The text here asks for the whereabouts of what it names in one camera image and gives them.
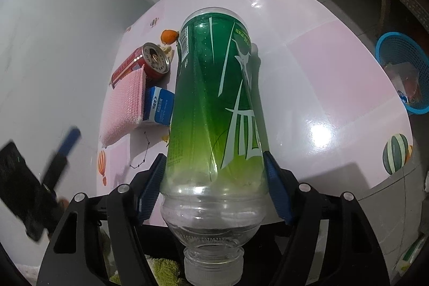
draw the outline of wall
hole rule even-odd
[[[148,0],[0,0],[0,145],[13,139],[40,178],[70,125],[82,139],[57,193],[95,194],[99,119],[126,28]],[[47,246],[0,203],[0,241],[15,263],[40,265]]]

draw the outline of plastic basket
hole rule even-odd
[[[408,112],[414,114],[429,112],[429,58],[419,44],[403,33],[388,32],[378,40],[375,58],[381,66],[410,62],[417,68],[422,101],[414,103],[412,107],[407,104],[404,106]]]

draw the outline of striped balloon print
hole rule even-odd
[[[391,175],[398,171],[409,159],[407,138],[402,134],[393,135],[383,150],[383,165]]]
[[[101,176],[104,176],[106,172],[106,152],[102,150],[98,154],[98,162],[97,162],[98,172],[100,172]]]

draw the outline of plastic bottle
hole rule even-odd
[[[186,246],[185,276],[196,286],[239,282],[241,246],[265,216],[251,51],[243,21],[227,9],[201,9],[180,32],[161,214]]]

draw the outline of screw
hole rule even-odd
[[[301,192],[309,192],[312,188],[307,183],[301,183],[299,185],[299,190]]]
[[[85,199],[84,193],[78,193],[75,195],[75,202],[81,202],[83,199]]]
[[[121,184],[118,188],[117,191],[121,194],[128,192],[129,190],[129,185],[128,184]]]
[[[351,202],[354,199],[354,195],[350,192],[346,192],[343,194],[344,199],[348,200],[349,202]]]

